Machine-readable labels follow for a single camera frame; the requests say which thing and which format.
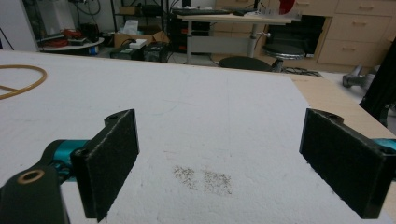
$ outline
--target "red object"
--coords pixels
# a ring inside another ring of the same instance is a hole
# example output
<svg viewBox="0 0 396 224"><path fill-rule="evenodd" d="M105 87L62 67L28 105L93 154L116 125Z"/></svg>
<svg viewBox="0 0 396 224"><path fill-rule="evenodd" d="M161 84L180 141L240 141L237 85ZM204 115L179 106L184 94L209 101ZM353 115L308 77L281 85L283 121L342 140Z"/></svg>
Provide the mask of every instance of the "red object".
<svg viewBox="0 0 396 224"><path fill-rule="evenodd" d="M43 46L53 47L53 48L61 48L67 46L69 42L66 39L53 39L46 41Z"/></svg>
<svg viewBox="0 0 396 224"><path fill-rule="evenodd" d="M294 6L294 0L279 0L279 15L286 14L291 11Z"/></svg>
<svg viewBox="0 0 396 224"><path fill-rule="evenodd" d="M82 37L82 33L80 31L64 29L62 34L66 36L66 38L80 38Z"/></svg>

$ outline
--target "textured rubber pad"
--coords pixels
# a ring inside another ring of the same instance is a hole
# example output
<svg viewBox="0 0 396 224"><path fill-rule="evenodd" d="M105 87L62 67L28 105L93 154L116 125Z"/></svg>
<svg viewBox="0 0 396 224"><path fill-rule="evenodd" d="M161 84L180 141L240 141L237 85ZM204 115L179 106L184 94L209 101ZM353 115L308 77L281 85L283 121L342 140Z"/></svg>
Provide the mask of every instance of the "textured rubber pad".
<svg viewBox="0 0 396 224"><path fill-rule="evenodd" d="M85 215L98 221L107 215L139 153L133 110L109 116L105 123L72 155Z"/></svg>
<svg viewBox="0 0 396 224"><path fill-rule="evenodd" d="M350 129L334 114L307 109L300 152L361 218L378 218L396 169L393 149Z"/></svg>

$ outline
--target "drawer handle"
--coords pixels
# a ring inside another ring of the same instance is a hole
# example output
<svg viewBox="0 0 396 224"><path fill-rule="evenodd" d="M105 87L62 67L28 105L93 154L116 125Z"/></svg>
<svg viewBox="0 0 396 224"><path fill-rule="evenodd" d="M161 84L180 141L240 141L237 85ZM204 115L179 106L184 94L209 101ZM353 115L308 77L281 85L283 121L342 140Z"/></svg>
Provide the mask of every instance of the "drawer handle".
<svg viewBox="0 0 396 224"><path fill-rule="evenodd" d="M353 21L352 24L356 25L356 26L365 26L367 25L366 21Z"/></svg>
<svg viewBox="0 0 396 224"><path fill-rule="evenodd" d="M374 6L362 6L362 5L360 5L359 8L363 9L363 10L373 10Z"/></svg>
<svg viewBox="0 0 396 224"><path fill-rule="evenodd" d="M310 5L309 2L299 2L299 1L297 1L296 3L297 3L297 5L300 5L300 6L309 6Z"/></svg>
<svg viewBox="0 0 396 224"><path fill-rule="evenodd" d="M356 49L352 48L352 47L343 47L343 50L344 51L355 51Z"/></svg>

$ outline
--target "table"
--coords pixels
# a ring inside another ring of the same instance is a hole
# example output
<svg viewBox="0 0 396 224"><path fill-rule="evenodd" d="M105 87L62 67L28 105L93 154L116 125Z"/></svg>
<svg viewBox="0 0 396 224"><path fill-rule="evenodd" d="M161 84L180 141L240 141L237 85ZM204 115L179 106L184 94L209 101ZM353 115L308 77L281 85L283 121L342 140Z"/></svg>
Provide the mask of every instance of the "table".
<svg viewBox="0 0 396 224"><path fill-rule="evenodd" d="M61 53L61 54L73 54L74 52L82 52L83 54L94 54L94 53L89 53L88 48L90 47L96 47L105 41L104 38L99 37L98 41L94 43L84 43L82 46L64 46L60 48L52 48L52 47L44 47L41 48L42 52L50 52L50 53Z"/></svg>
<svg viewBox="0 0 396 224"><path fill-rule="evenodd" d="M394 137L323 78L0 51L0 64L10 63L36 65L49 76L0 102L2 184L53 140L91 139L103 118L134 108L140 154L107 223L396 220L394 184L387 213L361 220L299 154L309 106L344 117L368 137ZM0 83L19 85L22 77L5 71ZM76 184L63 183L62 191L72 223L92 223Z"/></svg>
<svg viewBox="0 0 396 224"><path fill-rule="evenodd" d="M253 57L254 46L256 44L258 24L283 25L291 23L288 18L264 18L262 16L245 15L243 17L235 15L198 15L198 16L177 16L188 23L187 32L187 64L191 63L193 52L214 52L214 53L246 53L248 57ZM220 36L192 36L192 22L237 22L252 24L249 38L220 37Z"/></svg>

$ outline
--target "stool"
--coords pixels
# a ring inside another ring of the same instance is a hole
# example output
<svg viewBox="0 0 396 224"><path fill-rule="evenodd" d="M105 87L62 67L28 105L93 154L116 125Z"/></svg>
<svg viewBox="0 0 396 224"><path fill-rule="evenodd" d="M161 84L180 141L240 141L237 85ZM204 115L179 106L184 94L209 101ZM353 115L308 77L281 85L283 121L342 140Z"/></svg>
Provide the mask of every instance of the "stool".
<svg viewBox="0 0 396 224"><path fill-rule="evenodd" d="M233 56L219 61L219 67L271 72L273 68L268 63L245 56Z"/></svg>
<svg viewBox="0 0 396 224"><path fill-rule="evenodd" d="M281 72L283 67L283 60L300 60L305 56L305 52L302 49L296 48L289 45L281 44L266 44L264 47L264 53L270 57L276 58L276 61L272 64L273 72Z"/></svg>

